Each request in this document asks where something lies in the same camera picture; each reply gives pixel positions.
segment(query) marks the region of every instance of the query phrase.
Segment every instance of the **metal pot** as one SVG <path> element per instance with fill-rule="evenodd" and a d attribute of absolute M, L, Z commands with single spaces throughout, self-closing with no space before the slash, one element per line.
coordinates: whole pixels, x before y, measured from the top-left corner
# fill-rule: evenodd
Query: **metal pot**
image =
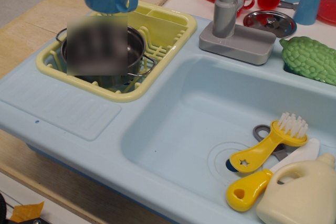
<path fill-rule="evenodd" d="M 61 41 L 59 39 L 59 36 L 62 32 L 66 30 L 61 30 L 57 35 L 56 39 L 61 43 L 61 56 L 65 63 L 67 62 L 67 38 L 64 39 L 64 41 Z M 128 83 L 131 81 L 134 77 L 142 77 L 146 74 L 150 73 L 152 69 L 154 68 L 156 62 L 155 60 L 147 57 L 144 55 L 146 43 L 142 35 L 133 27 L 128 26 L 127 30 L 127 44 L 128 44 L 128 50 L 127 50 L 127 75 L 120 74 L 120 75 L 113 75 L 113 76 L 94 76 L 94 75 L 87 75 L 87 76 L 76 76 L 79 79 L 88 81 L 90 83 L 96 81 L 98 82 L 98 85 L 103 88 L 112 88 L 115 86 L 119 86 L 121 84 Z M 153 62 L 152 67 L 145 73 L 139 74 L 141 66 L 142 66 L 142 59 L 143 57 L 146 57 L 151 62 Z"/>

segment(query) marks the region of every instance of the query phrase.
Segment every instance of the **orange paper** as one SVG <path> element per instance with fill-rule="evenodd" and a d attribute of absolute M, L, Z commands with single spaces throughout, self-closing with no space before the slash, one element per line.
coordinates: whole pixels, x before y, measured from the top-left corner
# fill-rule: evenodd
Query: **orange paper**
<path fill-rule="evenodd" d="M 23 222 L 26 220 L 37 219 L 41 216 L 44 202 L 35 205 L 15 206 L 10 220 Z"/>

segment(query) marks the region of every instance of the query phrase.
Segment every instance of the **gray faucet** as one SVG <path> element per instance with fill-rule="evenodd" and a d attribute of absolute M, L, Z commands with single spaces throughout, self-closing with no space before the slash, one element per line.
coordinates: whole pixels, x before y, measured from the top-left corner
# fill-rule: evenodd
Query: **gray faucet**
<path fill-rule="evenodd" d="M 236 25 L 244 0 L 216 0 L 214 20 L 201 32 L 198 46 L 205 51 L 254 65 L 266 63 L 276 36 L 269 31 Z"/>
<path fill-rule="evenodd" d="M 234 34 L 237 11 L 244 0 L 216 0 L 213 34 L 218 38 L 231 37 Z"/>

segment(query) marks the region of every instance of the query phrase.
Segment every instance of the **red plate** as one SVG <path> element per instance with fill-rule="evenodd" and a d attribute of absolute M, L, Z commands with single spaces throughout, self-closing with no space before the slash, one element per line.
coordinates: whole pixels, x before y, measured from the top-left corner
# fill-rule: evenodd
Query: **red plate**
<path fill-rule="evenodd" d="M 317 19 L 331 26 L 336 26 L 336 0 L 321 0 Z"/>

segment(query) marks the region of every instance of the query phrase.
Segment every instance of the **faucet base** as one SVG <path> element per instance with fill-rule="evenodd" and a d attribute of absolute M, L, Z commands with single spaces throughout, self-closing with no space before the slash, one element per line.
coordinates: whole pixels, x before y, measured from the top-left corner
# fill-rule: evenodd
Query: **faucet base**
<path fill-rule="evenodd" d="M 268 31 L 235 25 L 228 38 L 213 35 L 213 22 L 199 36 L 200 49 L 254 65 L 266 63 L 272 53 L 276 36 Z"/>

